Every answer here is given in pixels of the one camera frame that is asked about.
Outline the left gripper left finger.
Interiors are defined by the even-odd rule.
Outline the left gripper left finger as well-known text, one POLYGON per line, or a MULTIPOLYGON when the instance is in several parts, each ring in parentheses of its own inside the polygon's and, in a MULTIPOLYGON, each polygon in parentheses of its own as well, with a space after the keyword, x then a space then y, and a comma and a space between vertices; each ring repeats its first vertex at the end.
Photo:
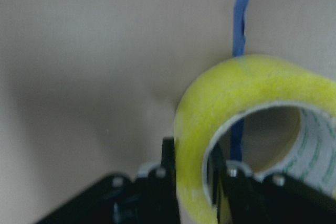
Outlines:
POLYGON ((38 223, 180 223, 174 139, 162 141, 161 162, 135 180, 110 173, 38 223))

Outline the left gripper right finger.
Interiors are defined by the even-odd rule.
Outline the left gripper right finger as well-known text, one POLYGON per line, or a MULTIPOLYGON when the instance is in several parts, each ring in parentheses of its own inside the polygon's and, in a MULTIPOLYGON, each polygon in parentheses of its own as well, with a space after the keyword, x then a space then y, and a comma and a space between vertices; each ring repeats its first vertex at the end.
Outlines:
POLYGON ((335 223, 335 200, 284 173, 262 181, 219 145, 209 154, 209 193, 218 223, 335 223))

